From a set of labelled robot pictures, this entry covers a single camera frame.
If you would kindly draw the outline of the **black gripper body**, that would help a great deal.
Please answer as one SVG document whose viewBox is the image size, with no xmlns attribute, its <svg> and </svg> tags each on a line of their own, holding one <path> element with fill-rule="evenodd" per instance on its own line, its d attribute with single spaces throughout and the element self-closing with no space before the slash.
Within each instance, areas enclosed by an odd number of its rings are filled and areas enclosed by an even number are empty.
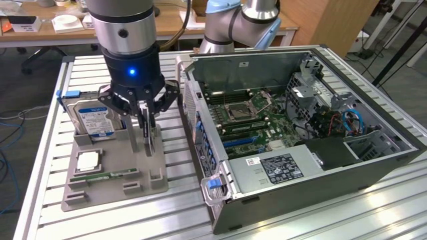
<svg viewBox="0 0 427 240">
<path fill-rule="evenodd" d="M 119 54 L 104 47 L 101 48 L 111 77 L 109 84 L 120 94 L 124 89 L 133 91 L 136 102 L 145 101 L 149 115 L 152 115 L 155 96 L 165 85 L 159 52 L 160 47 L 156 43 L 135 54 Z"/>
</svg>

